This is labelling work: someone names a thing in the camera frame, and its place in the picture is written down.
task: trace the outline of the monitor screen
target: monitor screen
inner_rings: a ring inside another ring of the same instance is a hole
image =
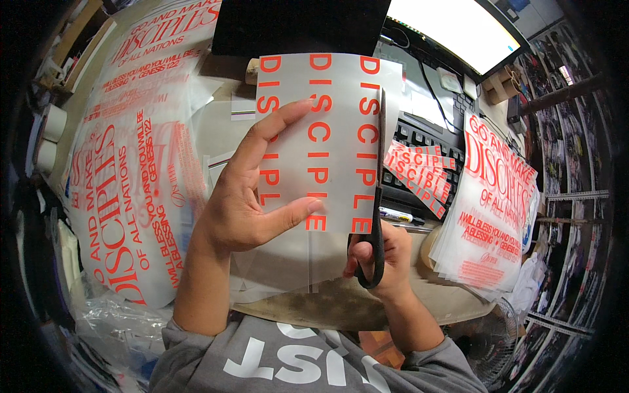
[[[391,0],[387,17],[437,42],[479,75],[520,47],[475,0]]]

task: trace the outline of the right hand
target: right hand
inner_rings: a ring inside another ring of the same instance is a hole
[[[380,222],[384,240],[384,275],[380,284],[369,292],[382,301],[388,301],[411,290],[408,280],[411,269],[411,236],[404,228],[397,228],[384,220]],[[360,263],[365,278],[371,281],[374,274],[373,249],[370,243],[358,242],[358,239],[359,235],[352,235],[343,277],[352,278]]]

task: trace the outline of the black scissors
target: black scissors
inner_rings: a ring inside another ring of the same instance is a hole
[[[386,98],[384,88],[380,89],[380,111],[378,112],[378,164],[376,170],[376,194],[374,196],[374,215],[371,222],[371,233],[368,235],[359,235],[359,241],[368,241],[373,249],[374,257],[374,276],[371,282],[365,277],[360,264],[356,266],[354,276],[358,277],[358,282],[363,288],[372,289],[380,284],[382,275],[384,274],[384,241],[382,240],[382,226],[380,225],[380,203],[382,201],[382,161],[384,160],[384,139],[386,131]],[[350,234],[347,240],[347,248],[352,241]]]

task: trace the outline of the desk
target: desk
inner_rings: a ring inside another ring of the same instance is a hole
[[[116,29],[103,43],[86,69],[86,74],[77,86],[75,94],[63,105],[68,112],[64,134],[57,145],[57,161],[50,176],[50,183],[60,184],[74,133],[85,111],[87,97],[98,77],[105,57],[112,44],[131,25],[143,16],[159,0],[148,0],[115,14]],[[244,84],[245,69],[249,59],[208,56],[200,74],[223,82],[215,92],[214,101],[203,113],[196,148],[199,157],[215,157],[234,150],[253,121],[231,121],[231,94],[236,92],[245,97],[255,97],[255,88]],[[481,108],[491,116],[485,104]],[[499,125],[504,121],[494,119]],[[419,248],[426,235],[412,234],[411,287],[440,324],[449,324],[483,316],[491,311],[487,304],[463,287],[439,279],[421,262],[417,263]],[[338,275],[345,265],[345,250],[339,249],[335,260]],[[261,318],[304,326],[347,330],[380,330],[386,326],[384,309],[380,302],[361,288],[355,279],[341,278],[319,285],[317,294],[285,293],[250,304],[234,304],[233,308]]]

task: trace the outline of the computer monitor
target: computer monitor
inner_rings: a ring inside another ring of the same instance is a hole
[[[477,82],[528,46],[488,0],[391,0],[387,19],[446,49]]]

